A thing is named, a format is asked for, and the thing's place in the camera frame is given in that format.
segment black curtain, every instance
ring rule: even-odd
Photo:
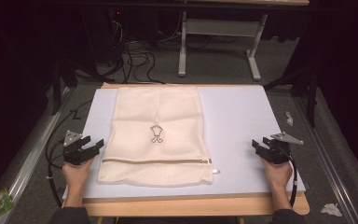
[[[318,7],[331,10],[312,16],[284,77],[297,73],[286,80],[293,95],[308,94],[317,82],[358,159],[358,1],[320,1]]]
[[[43,24],[28,12],[25,2],[0,1],[0,178],[48,102],[52,66],[38,39]]]

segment printed logo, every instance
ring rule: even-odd
[[[155,142],[161,143],[163,140],[161,138],[159,138],[159,135],[162,132],[162,128],[159,127],[158,125],[154,125],[154,126],[150,127],[150,129],[152,130],[152,132],[154,134],[154,138],[151,139],[152,143],[155,143]]]

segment white board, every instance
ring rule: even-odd
[[[272,112],[264,89],[258,85],[230,87],[198,87],[204,112],[204,140],[213,161],[220,171],[212,185],[191,187],[136,187],[103,185],[97,174],[104,147],[89,170],[84,198],[136,199],[147,197],[220,196],[269,192],[264,166],[252,147],[252,139],[262,143],[263,137],[281,130]],[[117,90],[97,90],[91,105],[83,136],[90,135],[95,145],[109,140]],[[287,190],[292,189],[292,179]],[[298,191],[305,191],[298,177]]]

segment white paper scrap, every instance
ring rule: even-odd
[[[290,114],[289,111],[286,111],[286,116],[287,116],[286,122],[287,122],[290,126],[293,126],[293,118],[292,118],[292,115]]]
[[[333,215],[336,217],[342,217],[341,212],[339,212],[339,210],[337,208],[337,204],[333,204],[333,203],[325,204],[321,213],[328,213],[329,215]]]

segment hand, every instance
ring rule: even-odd
[[[271,187],[286,189],[287,182],[292,176],[293,169],[289,162],[282,164],[272,164],[261,158],[266,168],[266,177]]]
[[[94,159],[85,161],[81,165],[73,165],[66,162],[62,167],[68,185],[68,196],[63,207],[80,207],[83,199],[83,191],[89,177],[89,168]]]
[[[286,194],[286,185],[293,172],[289,162],[272,164],[262,158],[261,161],[266,168],[266,177],[272,193],[274,210],[292,209]]]

